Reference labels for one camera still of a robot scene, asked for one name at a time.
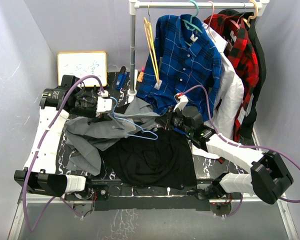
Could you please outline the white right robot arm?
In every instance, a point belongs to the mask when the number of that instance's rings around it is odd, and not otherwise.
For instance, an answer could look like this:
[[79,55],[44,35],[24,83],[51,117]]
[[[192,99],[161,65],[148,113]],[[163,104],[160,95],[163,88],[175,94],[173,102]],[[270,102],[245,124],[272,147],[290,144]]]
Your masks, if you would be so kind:
[[185,135],[193,146],[215,154],[218,161],[228,160],[245,170],[245,174],[221,173],[208,187],[198,191],[200,196],[223,199],[232,193],[246,193],[273,205],[294,182],[278,153],[239,146],[236,142],[220,138],[213,128],[203,123],[194,106],[182,110],[169,107],[167,113],[155,121],[165,130]]

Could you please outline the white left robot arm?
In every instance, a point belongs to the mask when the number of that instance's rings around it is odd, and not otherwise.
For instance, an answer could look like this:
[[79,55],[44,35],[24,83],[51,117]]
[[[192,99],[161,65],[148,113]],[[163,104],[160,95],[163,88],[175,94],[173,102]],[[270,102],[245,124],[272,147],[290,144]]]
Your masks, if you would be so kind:
[[83,200],[89,199],[94,188],[85,176],[55,173],[57,143],[69,115],[95,119],[111,112],[109,92],[102,86],[88,90],[79,78],[64,75],[60,86],[43,91],[39,106],[39,124],[28,160],[14,173],[22,195],[61,197],[76,193]]

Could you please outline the light blue wire hanger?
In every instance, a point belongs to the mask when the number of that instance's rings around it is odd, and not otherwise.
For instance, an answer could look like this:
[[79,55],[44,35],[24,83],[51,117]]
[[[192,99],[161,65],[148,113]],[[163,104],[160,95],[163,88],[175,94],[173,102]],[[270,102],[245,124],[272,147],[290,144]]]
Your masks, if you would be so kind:
[[154,136],[154,138],[150,138],[150,137],[145,137],[145,136],[138,136],[138,135],[135,135],[135,134],[129,134],[127,133],[125,138],[128,138],[128,137],[135,137],[135,138],[140,138],[140,139],[146,139],[146,140],[151,140],[151,141],[156,141],[158,139],[158,135],[150,130],[145,130],[144,128],[142,128],[141,126],[137,125],[136,123],[134,123],[133,121],[131,120],[128,120],[126,118],[122,118],[122,117],[118,117],[115,113],[115,109],[118,105],[118,101],[116,98],[110,96],[109,97],[110,99],[112,99],[114,102],[115,102],[115,105],[113,107],[113,110],[112,112],[109,114],[110,116],[112,116],[115,120],[119,120],[119,121],[122,121],[122,122],[127,122],[129,124],[132,124],[136,129],[139,129],[142,133],[149,133],[151,135]]

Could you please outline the grey shirt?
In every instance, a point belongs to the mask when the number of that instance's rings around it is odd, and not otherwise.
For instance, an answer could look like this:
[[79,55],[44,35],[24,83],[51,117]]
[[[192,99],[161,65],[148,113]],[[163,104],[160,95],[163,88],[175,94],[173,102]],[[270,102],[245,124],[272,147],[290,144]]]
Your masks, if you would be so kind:
[[[117,117],[128,119],[149,131],[155,127],[155,119],[159,117],[152,106],[140,98],[135,98],[126,105],[115,110]],[[114,119],[107,114],[105,120],[88,124],[86,117],[76,117],[66,121],[64,128],[66,144],[77,154],[69,158],[66,169],[85,171],[93,176],[101,172],[102,159],[100,152],[113,146],[127,134],[140,132],[132,124]]]

